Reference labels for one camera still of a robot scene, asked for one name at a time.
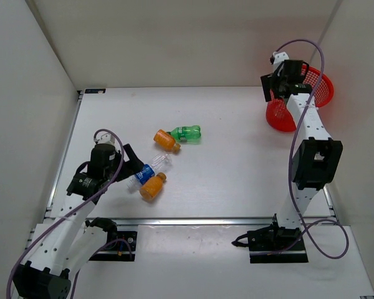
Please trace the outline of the red mesh plastic bin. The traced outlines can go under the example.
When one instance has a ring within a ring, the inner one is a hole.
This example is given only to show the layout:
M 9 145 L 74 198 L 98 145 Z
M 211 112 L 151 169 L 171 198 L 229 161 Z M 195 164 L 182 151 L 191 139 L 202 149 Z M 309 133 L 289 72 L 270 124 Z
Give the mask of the red mesh plastic bin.
M 314 67 L 309 67 L 306 71 L 306 66 L 302 66 L 302 75 L 306 73 L 303 83 L 310 84 L 312 87 L 317 83 L 320 71 Z M 325 75 L 322 75 L 322 80 L 318 89 L 315 91 L 314 99 L 317 108 L 326 106 L 333 98 L 334 87 L 331 80 Z M 281 132 L 291 133 L 295 131 L 295 122 L 287 110 L 285 103 L 281 99 L 274 98 L 271 92 L 271 101 L 267 103 L 266 120 L 268 124 Z

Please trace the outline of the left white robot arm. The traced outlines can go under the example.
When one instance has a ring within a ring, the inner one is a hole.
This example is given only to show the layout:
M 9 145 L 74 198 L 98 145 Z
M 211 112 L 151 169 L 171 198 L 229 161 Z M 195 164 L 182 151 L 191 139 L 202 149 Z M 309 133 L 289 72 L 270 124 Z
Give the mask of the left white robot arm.
M 140 172 L 143 162 L 129 144 L 116 149 L 96 142 L 90 159 L 76 170 L 54 223 L 36 237 L 11 270 L 8 288 L 22 298 L 67 298 L 71 281 L 99 249 L 120 241 L 114 221 L 89 214 L 109 186 Z

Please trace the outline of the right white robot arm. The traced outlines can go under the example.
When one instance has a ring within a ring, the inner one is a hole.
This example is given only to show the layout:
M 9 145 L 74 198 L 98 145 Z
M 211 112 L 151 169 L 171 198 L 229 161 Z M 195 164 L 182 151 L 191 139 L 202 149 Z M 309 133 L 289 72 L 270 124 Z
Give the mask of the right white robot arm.
M 333 180 L 343 146 L 325 129 L 314 90 L 304 82 L 309 65 L 288 58 L 286 53 L 274 55 L 271 64 L 272 73 L 261 78 L 265 99 L 281 100 L 296 126 L 288 170 L 289 194 L 263 237 L 274 250 L 281 250 L 298 240 L 301 217 L 313 197 Z

